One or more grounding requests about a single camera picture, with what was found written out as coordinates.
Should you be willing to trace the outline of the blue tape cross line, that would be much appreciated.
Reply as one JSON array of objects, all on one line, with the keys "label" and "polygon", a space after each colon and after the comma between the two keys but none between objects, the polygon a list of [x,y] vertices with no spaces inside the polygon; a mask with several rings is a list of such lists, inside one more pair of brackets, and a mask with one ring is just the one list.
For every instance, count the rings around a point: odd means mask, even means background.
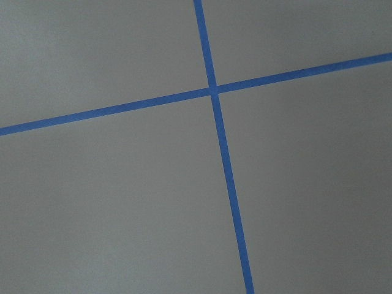
[{"label": "blue tape cross line", "polygon": [[[305,69],[293,70],[284,73],[277,73],[265,77],[252,78],[248,80],[236,81],[217,86],[219,94],[226,92],[233,92],[247,88],[254,88],[258,86],[265,86],[283,81],[296,80],[300,78],[310,77],[314,75],[322,75],[330,72],[340,70],[347,70],[356,67],[370,66],[373,64],[390,62],[391,53],[384,53],[380,55],[368,56],[365,58],[352,59],[348,61],[341,61],[332,64],[325,64]],[[77,121],[84,121],[87,119],[98,118],[102,116],[115,115],[128,111],[134,111],[158,105],[172,104],[175,102],[182,102],[185,100],[198,99],[211,94],[208,88],[196,89],[167,96],[155,97],[126,104],[114,105],[94,110],[83,111],[79,113],[72,113],[69,115],[57,116],[54,118],[41,119],[38,121],[25,122],[12,126],[2,127],[1,136],[16,134],[19,132],[26,132],[35,129],[42,129],[46,127],[57,126],[61,124],[74,123]]]}]

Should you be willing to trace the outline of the blue tape long line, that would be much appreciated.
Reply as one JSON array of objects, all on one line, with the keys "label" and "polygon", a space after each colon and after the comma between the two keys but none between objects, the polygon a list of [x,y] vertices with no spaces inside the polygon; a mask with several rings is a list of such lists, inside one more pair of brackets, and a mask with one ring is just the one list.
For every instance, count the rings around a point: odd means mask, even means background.
[{"label": "blue tape long line", "polygon": [[213,108],[214,122],[216,125],[217,138],[219,142],[220,156],[224,170],[225,182],[227,186],[228,200],[230,203],[230,211],[232,214],[233,227],[235,230],[236,242],[238,247],[239,260],[241,263],[241,271],[243,274],[244,286],[246,293],[254,293],[254,284],[252,272],[247,252],[246,239],[241,218],[241,211],[236,193],[235,179],[233,176],[230,151],[227,143],[227,136],[222,114],[221,101],[219,97],[218,85],[216,81],[213,57],[209,43],[209,35],[203,11],[203,3],[199,0],[194,2],[195,16],[197,19],[198,33],[202,46],[203,60],[205,64],[206,77],[208,81],[208,90],[211,97],[211,105]]}]

